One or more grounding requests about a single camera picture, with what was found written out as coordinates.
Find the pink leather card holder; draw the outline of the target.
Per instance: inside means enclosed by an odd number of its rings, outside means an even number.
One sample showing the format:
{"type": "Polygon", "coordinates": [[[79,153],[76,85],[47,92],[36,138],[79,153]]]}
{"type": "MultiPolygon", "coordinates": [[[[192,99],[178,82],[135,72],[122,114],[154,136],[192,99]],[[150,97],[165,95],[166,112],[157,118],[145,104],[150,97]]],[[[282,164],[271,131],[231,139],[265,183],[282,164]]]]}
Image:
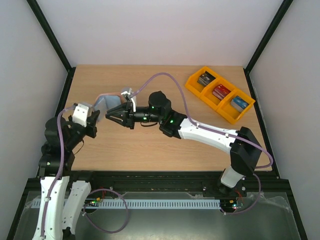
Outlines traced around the pink leather card holder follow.
{"type": "Polygon", "coordinates": [[[115,108],[124,102],[125,99],[119,92],[100,94],[93,105],[95,111],[100,111],[97,122],[100,122],[105,118],[108,110],[115,108]]]}

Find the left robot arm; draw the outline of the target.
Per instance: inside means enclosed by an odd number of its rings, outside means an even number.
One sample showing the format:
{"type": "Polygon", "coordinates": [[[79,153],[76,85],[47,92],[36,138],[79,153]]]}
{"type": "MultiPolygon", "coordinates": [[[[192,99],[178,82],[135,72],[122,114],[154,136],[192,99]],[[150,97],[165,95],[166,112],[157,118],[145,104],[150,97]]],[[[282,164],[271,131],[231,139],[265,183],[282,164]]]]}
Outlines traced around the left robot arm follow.
{"type": "Polygon", "coordinates": [[[38,178],[41,186],[40,207],[35,240],[73,240],[76,225],[91,185],[86,180],[76,180],[65,197],[70,181],[74,148],[84,137],[95,138],[99,110],[78,104],[71,107],[73,114],[63,118],[63,109],[45,124],[46,141],[41,147],[38,178]]]}

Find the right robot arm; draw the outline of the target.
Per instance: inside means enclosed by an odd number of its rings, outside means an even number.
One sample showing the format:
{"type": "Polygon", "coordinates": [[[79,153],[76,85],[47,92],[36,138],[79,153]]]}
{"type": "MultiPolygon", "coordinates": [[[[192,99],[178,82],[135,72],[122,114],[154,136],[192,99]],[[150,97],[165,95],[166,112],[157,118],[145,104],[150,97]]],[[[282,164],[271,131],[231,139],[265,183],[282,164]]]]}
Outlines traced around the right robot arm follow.
{"type": "Polygon", "coordinates": [[[149,95],[147,106],[137,106],[134,97],[121,102],[118,96],[107,96],[105,102],[105,117],[124,127],[133,129],[136,123],[158,123],[159,130],[170,138],[197,141],[227,153],[230,166],[218,183],[218,191],[224,196],[233,193],[237,183],[255,171],[261,146],[246,127],[223,129],[197,122],[173,110],[171,101],[161,91],[149,95]]]}

